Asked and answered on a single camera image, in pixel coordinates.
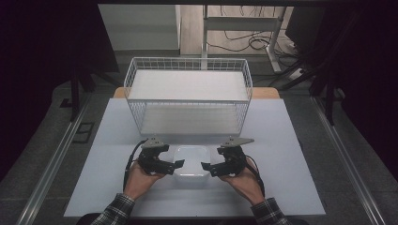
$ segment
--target checkered shirt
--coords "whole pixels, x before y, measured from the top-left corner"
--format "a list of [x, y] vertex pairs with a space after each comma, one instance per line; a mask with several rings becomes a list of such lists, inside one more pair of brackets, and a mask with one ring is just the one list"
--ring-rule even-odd
[[291, 225], [274, 198], [266, 199], [264, 202], [253, 206], [252, 211], [259, 225]]
[[[127, 224], [134, 200], [124, 194], [117, 194], [111, 204], [91, 225], [124, 225]], [[279, 209], [274, 198], [266, 199], [252, 207], [257, 223], [260, 225], [291, 225]]]
[[124, 225], [127, 224], [134, 200], [124, 194], [117, 194], [105, 211], [91, 225]]

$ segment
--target white shelf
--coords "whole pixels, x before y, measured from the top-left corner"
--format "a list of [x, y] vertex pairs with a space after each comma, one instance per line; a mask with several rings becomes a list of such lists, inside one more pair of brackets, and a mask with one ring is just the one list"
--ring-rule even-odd
[[128, 99], [248, 101], [241, 71], [139, 69]]

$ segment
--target white table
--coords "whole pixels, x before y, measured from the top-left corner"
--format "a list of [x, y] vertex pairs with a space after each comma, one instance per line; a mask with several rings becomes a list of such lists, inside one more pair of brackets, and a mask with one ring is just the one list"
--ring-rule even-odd
[[[242, 148], [256, 160], [267, 198], [275, 197], [286, 215], [325, 214], [283, 100], [252, 100], [240, 136], [255, 139]], [[122, 192], [124, 168], [133, 147], [142, 139], [126, 100], [110, 99], [65, 217], [102, 212], [115, 194]], [[160, 155], [162, 160], [171, 161], [174, 150], [188, 143], [213, 149], [212, 164], [223, 161], [216, 151], [222, 139], [163, 140], [171, 146], [169, 152]], [[139, 199], [132, 214], [142, 218], [253, 215], [249, 203], [217, 177], [210, 176], [203, 185], [190, 187], [181, 185], [172, 175], [158, 181]]]

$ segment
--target gray floor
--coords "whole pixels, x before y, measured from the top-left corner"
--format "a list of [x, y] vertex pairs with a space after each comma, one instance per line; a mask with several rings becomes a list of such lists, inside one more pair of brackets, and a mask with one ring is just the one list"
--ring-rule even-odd
[[[214, 56], [224, 52], [215, 52]], [[254, 86], [267, 86], [275, 78], [264, 55], [244, 55], [249, 61]], [[122, 81], [131, 55], [117, 55], [121, 74], [113, 74]], [[75, 224], [78, 218], [65, 218], [63, 213], [84, 166], [95, 133], [108, 99], [115, 87], [94, 76], [97, 88], [92, 94], [83, 121], [94, 123], [88, 143], [73, 143], [56, 175], [46, 198], [38, 211], [34, 224]], [[303, 146], [310, 172], [327, 214], [323, 217], [304, 217], [310, 224], [371, 224], [361, 201], [336, 154], [316, 108], [302, 83], [281, 92], [293, 127]], [[15, 224], [37, 181], [41, 177], [54, 150], [69, 125], [70, 109], [59, 108], [64, 98], [70, 97], [69, 84], [55, 88], [53, 104], [26, 149], [0, 183], [0, 224]], [[334, 107], [335, 127], [349, 151], [360, 175], [371, 190], [386, 224], [398, 224], [398, 184], [390, 175], [372, 147], [363, 139], [342, 110], [340, 103]], [[76, 135], [75, 140], [85, 137]]]

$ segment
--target wire basket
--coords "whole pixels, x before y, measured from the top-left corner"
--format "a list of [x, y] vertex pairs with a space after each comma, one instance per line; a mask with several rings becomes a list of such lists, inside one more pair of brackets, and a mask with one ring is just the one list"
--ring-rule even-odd
[[133, 58], [125, 96], [141, 135], [239, 135], [252, 99], [244, 59]]

